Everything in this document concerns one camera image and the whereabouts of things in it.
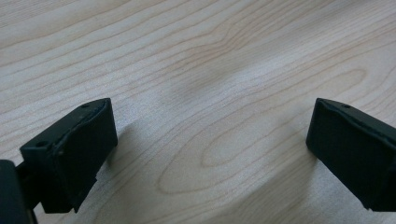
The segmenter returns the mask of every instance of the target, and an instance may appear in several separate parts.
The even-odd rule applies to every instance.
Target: wood grain pattern
[[[40,223],[395,223],[304,144],[317,97],[396,126],[393,0],[0,3],[0,157],[111,97],[120,144]]]

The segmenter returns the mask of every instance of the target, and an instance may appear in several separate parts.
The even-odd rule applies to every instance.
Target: wood grain
[[[0,3],[0,157],[111,97],[119,146],[40,223],[395,223],[304,144],[317,97],[396,126],[393,0]]]

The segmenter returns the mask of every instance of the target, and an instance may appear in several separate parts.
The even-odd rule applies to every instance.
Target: wooden surface
[[[120,144],[40,223],[396,223],[307,151],[317,97],[396,126],[394,0],[0,2],[0,158],[111,97]]]

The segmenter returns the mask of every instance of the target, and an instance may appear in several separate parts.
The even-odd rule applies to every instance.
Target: black object
[[[373,211],[396,211],[396,129],[358,109],[317,99],[306,145]]]
[[[46,213],[77,212],[117,143],[110,99],[81,105],[58,120],[21,147],[24,162],[17,169],[0,161],[0,224],[35,223],[38,203]],[[23,220],[12,219],[17,214],[25,214]]]

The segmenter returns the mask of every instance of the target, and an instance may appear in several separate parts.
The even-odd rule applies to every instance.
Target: screw hole
[[[41,142],[35,144],[35,146],[36,147],[44,147],[44,146],[46,146],[48,144],[49,144],[49,142],[47,142],[47,141],[41,141]]]

